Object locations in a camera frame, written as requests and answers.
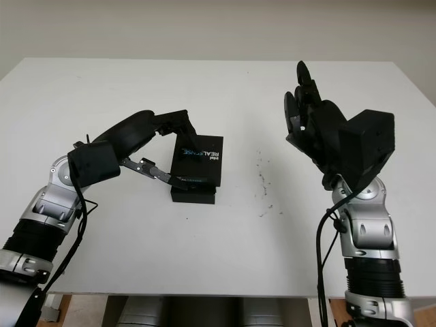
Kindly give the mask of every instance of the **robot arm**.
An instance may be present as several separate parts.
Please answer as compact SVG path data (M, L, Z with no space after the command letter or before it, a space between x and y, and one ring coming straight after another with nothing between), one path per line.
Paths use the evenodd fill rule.
M90 185L118 176L120 166L125 166L172 186L187 188L184 182L162 172L152 161L144 158L134 163L129 159L156 132L163 136L180 134L196 147L193 140L196 131L186 110L162 115L145 110L121 121L92 143L75 143L68 156L53 163L47 186L36 193L12 237L0 250L0 327L36 326L46 292L56 279L53 277L62 271L53 275L44 290L38 285L47 283L57 248L76 218L83 215L80 223L86 225L81 200L82 192Z
M365 110L347 121L339 108L321 100L309 70L297 66L294 95L285 94L287 141L308 155L324 173L322 184L333 191L340 213L335 228L341 233L342 254L348 271L347 311L353 321L346 327L414 326L414 314L400 280L395 230L385 207L386 188L378 173L394 151L394 115ZM324 300L317 233L318 292ZM327 318L323 317L323 327Z

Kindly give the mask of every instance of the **white table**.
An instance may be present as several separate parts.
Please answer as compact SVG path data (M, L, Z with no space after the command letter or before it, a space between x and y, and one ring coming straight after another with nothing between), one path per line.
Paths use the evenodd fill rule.
M380 177L409 296L436 296L436 109L393 63L308 62L324 99L347 118L393 112L396 151ZM188 109L199 134L224 136L216 205L172 203L170 188L125 168L85 196L99 202L53 291L105 294L315 296L315 231L332 202L311 160L285 141L283 95L296 62L25 59L0 82L0 240L51 163L144 109ZM175 136L135 154L169 171ZM334 234L324 231L324 250ZM59 263L76 225L59 248ZM343 296L336 246L326 294Z

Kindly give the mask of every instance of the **wooden floor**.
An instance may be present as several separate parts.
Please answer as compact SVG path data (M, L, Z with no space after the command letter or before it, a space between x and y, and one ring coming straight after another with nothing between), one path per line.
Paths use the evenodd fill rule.
M39 322L37 327L62 327L71 297L71 295L64 295L62 298L59 322ZM345 309L345 300L331 300L330 306L338 327L351 319ZM436 307L415 311L415 319L417 327L436 327Z

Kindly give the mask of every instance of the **wire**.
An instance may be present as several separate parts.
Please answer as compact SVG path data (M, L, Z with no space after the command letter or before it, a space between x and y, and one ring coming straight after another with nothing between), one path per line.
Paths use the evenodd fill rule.
M88 213L87 213L87 215L89 215L90 213L92 213L97 207L98 207L98 203L96 203L96 202L94 202L94 201L91 201L91 200L88 200L88 199L84 199L86 202L89 202L89 203L92 203L92 204L94 204L94 207L90 210L90 211L88 211Z
M326 261L327 261L328 255L330 255L330 252L331 252L332 249L333 249L333 245L334 245L334 243L336 242L336 239L338 238L338 235L339 235L339 231L336 231L336 234L334 235L334 238L333 238L333 240L332 240L332 242L331 242L331 244L330 244L330 247L328 248L327 254L326 254L326 256L324 257L324 260L322 260L322 268L323 268L323 269L324 269L324 265L326 264Z
M63 261L59 265L56 272L54 272L51 280L47 283L46 287L43 289L42 294L44 294L44 295L47 294L47 291L50 289L50 287L55 283L55 281L62 275L62 273L67 268L69 262L73 258L73 255L76 253L77 249L79 248L80 242L82 242L84 231L87 228L88 214L91 213L92 211L94 211L98 207L98 204L96 202L84 199L82 190L80 189L80 186L79 186L77 178L76 178L76 173L74 172L74 169L72 169L71 166L69 169L69 177L70 177L71 182L73 183L74 189L77 193L80 204L82 206L82 219L80 220L80 223L79 223L79 226L77 229L77 238L74 241L71 248L69 249L65 258L63 259ZM89 212L87 212L87 202L90 202L90 203L95 205Z
M321 233L322 228L324 227L324 224L326 223L327 219L331 215L335 215L337 218L337 215L335 211L343 206L344 204L347 204L352 198L354 198L358 192L353 192L346 198L343 198L341 201L337 202L334 206L332 206L330 209L327 210L326 214L321 218L320 224L318 225L318 229L316 232L316 261L317 261L317 273L318 273L318 284L317 284L317 290L318 290L318 306L320 308L320 319L321 319L321 326L322 327L328 327L328 317L327 317L327 305L326 305L326 295L324 292L324 278L322 275L322 269L323 269L323 262L321 257Z

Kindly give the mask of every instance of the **black box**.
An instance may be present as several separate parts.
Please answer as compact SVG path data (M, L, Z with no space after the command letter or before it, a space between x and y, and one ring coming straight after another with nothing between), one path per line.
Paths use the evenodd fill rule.
M195 142L193 150L177 136L171 175L189 183L189 189L172 187L172 201L214 204L216 187L221 185L223 137L197 135Z

